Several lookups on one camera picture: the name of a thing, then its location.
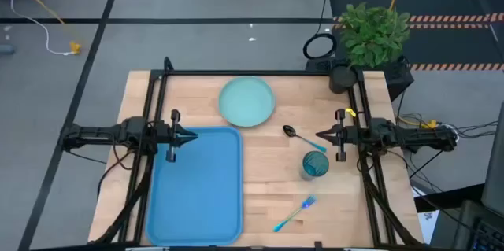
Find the green leafy plant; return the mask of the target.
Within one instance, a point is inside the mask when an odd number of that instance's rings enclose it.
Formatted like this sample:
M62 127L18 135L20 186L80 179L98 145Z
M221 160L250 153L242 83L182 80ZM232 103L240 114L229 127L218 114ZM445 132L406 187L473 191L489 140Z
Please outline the green leafy plant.
M383 6L348 4L341 16L341 40L352 66L377 68L397 61L410 36L408 13Z

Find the black aluminium table frame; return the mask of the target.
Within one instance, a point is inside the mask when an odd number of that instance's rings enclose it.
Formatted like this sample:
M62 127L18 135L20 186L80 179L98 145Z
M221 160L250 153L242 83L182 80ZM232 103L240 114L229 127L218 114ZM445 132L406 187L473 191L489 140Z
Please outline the black aluminium table frame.
M299 165L305 150L313 148L303 141L287 141L284 124L312 136L329 129L335 111L350 107L349 94L333 94L327 74L304 71L181 71L168 78L161 117L169 119L172 108L182 114L182 126L226 125L218 113L217 96L235 76L260 76L273 89L276 109L263 125L240 129L244 153L244 224L240 237L228 247L372 247L371 209L357 170L357 149L346 146L347 162L336 162L337 148L328 148L330 169L319 180L305 181ZM383 72L363 73L371 117L394 120L394 113ZM150 71L131 71L117 117L138 116L143 112ZM331 145L322 140L322 145ZM375 184L384 187L388 203L402 225L416 240L423 242L413 192L400 149L390 149L376 161L371 172ZM96 239L123 208L130 172L114 168L105 178L98 198L89 239ZM287 216L308 194L317 202L295 217L282 231L273 226Z

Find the black spoon teal handle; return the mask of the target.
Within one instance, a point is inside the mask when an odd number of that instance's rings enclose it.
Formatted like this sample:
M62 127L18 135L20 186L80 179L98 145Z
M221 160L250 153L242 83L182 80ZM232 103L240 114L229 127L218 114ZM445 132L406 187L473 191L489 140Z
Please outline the black spoon teal handle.
M315 142L311 142L309 139L303 138L302 136L298 135L296 130L290 125L283 125L283 132L290 138L300 138L301 140L310 144L312 147L320 150L322 153L327 152L327 149L325 147L320 146L320 145L316 144Z

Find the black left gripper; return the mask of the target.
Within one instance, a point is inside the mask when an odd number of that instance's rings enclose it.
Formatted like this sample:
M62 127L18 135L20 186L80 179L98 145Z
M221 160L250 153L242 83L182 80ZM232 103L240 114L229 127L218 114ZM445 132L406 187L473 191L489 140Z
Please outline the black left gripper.
M171 124L166 124L163 120L156 125L157 128L157 153L169 163L176 161L175 147L178 141L177 128L180 121L180 112L177 109L171 111ZM197 139L197 134L180 126L180 134L187 137L180 137L180 146Z

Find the black floor mat striped edges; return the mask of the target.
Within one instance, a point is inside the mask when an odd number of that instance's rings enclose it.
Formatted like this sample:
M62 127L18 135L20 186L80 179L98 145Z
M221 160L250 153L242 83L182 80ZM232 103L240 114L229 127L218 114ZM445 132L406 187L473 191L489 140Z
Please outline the black floor mat striped edges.
M410 14L404 54L414 71L504 71L504 0L330 0L332 15L361 2Z

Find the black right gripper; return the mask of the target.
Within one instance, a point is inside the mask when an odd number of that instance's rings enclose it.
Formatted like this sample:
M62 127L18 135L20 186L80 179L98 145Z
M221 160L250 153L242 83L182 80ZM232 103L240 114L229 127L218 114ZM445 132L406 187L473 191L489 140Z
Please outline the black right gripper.
M318 138L322 138L332 145L335 145L335 137L336 137L336 145L339 147L339 152L336 154L336 160L338 162L345 162L347 160L347 153L345 151L344 145L356 144L358 140L358 126L357 125L344 125L344 120L346 118L345 109L338 109L335 112L335 117L338 120L336 124L336 133L335 133L335 124L328 130L319 131L316 133Z

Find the teal round plate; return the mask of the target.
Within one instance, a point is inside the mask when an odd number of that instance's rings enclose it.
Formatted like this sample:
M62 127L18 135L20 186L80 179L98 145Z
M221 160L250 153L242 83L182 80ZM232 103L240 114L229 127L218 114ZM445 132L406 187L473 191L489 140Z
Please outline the teal round plate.
M239 76L228 81L218 98L219 112L238 127L255 127L273 113L276 97L272 88L256 76Z

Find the black plant pot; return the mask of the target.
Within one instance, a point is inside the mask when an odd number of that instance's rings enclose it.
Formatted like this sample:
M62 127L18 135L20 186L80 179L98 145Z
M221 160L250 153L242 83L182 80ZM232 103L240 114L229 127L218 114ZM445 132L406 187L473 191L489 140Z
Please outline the black plant pot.
M335 94L343 94L358 81L358 74L350 67L336 65L329 74L329 88Z

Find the black keyboard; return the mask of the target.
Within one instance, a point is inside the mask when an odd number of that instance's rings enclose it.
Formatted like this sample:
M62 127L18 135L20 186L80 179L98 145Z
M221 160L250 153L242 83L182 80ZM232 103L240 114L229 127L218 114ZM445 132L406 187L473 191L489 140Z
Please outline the black keyboard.
M468 251L504 251L504 231L478 220L469 240Z

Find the teal faceted plastic cup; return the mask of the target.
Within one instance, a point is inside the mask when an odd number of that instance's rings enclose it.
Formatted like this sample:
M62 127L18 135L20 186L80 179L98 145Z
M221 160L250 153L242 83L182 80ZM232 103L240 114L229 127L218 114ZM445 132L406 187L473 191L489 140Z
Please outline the teal faceted plastic cup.
M301 177L312 180L325 175L329 169L328 158L321 152L310 151L302 158Z

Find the blue plastic tray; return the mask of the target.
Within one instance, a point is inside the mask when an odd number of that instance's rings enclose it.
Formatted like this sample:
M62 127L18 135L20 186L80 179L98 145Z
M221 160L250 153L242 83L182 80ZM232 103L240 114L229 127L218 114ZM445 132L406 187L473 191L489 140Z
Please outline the blue plastic tray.
M192 127L197 134L166 160L154 158L146 238L153 245L229 245L243 230L243 139L233 127Z

